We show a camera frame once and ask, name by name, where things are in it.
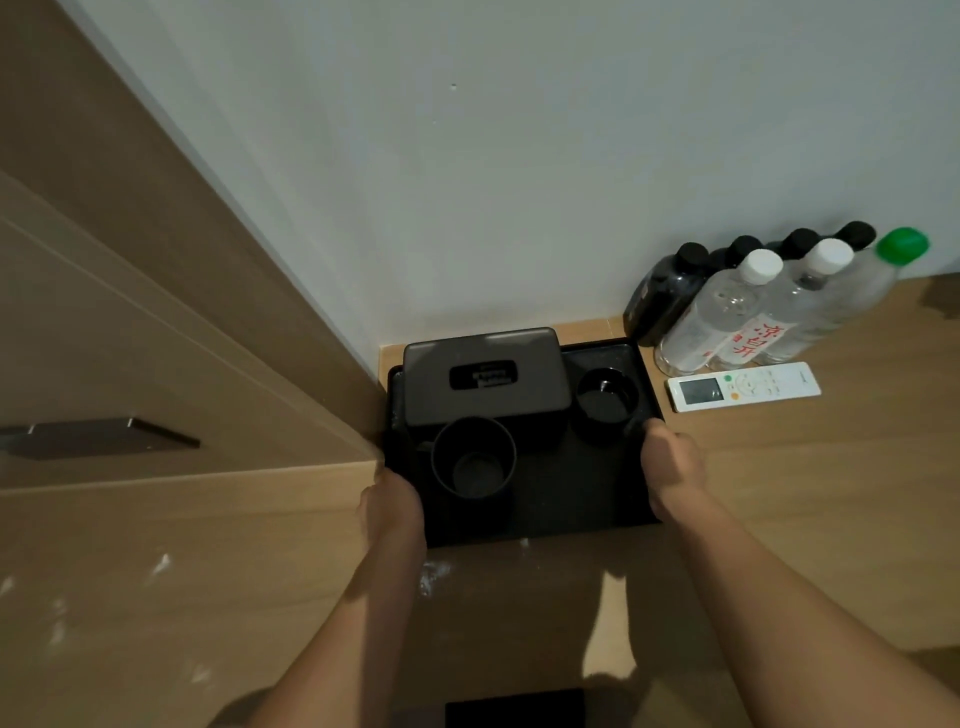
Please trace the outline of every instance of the wooden countertop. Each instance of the wooden countertop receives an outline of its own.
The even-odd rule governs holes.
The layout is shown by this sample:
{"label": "wooden countertop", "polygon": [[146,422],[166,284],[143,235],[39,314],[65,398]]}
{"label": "wooden countertop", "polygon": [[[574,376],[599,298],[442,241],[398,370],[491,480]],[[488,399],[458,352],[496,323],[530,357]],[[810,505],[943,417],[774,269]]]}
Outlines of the wooden countertop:
{"label": "wooden countertop", "polygon": [[[622,335],[618,318],[556,329]],[[677,415],[643,355],[747,527],[960,675],[960,277],[902,283],[811,350],[819,398]],[[373,465],[0,493],[9,723],[203,726],[270,685],[360,558]],[[585,682],[629,688],[635,725],[748,725],[662,527],[430,551],[397,705]]]}

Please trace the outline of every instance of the black cup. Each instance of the black cup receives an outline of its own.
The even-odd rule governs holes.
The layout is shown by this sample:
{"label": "black cup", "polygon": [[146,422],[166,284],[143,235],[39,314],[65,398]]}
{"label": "black cup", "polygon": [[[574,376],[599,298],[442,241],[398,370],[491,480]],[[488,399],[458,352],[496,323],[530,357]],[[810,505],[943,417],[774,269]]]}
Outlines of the black cup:
{"label": "black cup", "polygon": [[640,402],[640,393],[619,370],[591,369],[580,377],[574,399],[577,434],[602,445],[623,436],[624,427]]}
{"label": "black cup", "polygon": [[507,487],[516,466],[516,445],[496,420],[464,417],[437,435],[430,465],[449,493],[464,500],[483,500]]}

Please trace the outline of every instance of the green bottle cap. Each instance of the green bottle cap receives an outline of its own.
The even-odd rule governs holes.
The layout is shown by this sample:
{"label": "green bottle cap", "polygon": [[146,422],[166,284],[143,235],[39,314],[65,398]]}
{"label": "green bottle cap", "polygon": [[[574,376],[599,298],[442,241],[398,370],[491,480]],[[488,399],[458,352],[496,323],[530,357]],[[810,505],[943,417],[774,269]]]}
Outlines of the green bottle cap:
{"label": "green bottle cap", "polygon": [[897,228],[884,235],[875,250],[881,260],[903,266],[926,253],[929,247],[930,241],[922,232],[913,228]]}

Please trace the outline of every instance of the hand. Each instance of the hand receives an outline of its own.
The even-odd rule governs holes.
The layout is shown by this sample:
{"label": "hand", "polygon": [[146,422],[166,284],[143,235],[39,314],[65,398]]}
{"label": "hand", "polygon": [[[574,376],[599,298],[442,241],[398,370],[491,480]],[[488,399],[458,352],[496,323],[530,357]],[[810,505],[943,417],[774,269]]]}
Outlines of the hand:
{"label": "hand", "polygon": [[646,436],[640,465],[647,480],[650,507],[663,521],[667,512],[665,497],[706,489],[707,465],[694,439],[674,432],[663,420],[647,420],[643,429]]}
{"label": "hand", "polygon": [[389,468],[360,494],[357,516],[367,539],[367,547],[397,536],[426,550],[423,536],[423,508],[416,489]]}

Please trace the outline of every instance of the water bottle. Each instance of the water bottle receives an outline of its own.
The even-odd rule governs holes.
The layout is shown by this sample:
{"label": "water bottle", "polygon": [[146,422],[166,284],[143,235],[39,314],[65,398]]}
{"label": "water bottle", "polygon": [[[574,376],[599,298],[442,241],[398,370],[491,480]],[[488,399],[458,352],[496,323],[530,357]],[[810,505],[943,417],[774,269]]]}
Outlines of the water bottle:
{"label": "water bottle", "polygon": [[903,266],[926,253],[929,247],[930,241],[922,232],[897,228],[874,248],[857,253],[853,263],[828,281],[824,307],[758,354],[757,363],[789,361],[849,319],[873,308],[894,287]]}
{"label": "water bottle", "polygon": [[809,320],[824,303],[827,279],[852,260],[853,249],[829,237],[802,260],[788,262],[764,290],[759,313],[717,351],[708,366],[713,371],[739,369],[792,327]]}
{"label": "water bottle", "polygon": [[658,368],[668,376],[686,376],[707,364],[756,314],[763,286],[782,269],[779,255],[757,249],[735,269],[714,274],[658,344],[654,352]]}

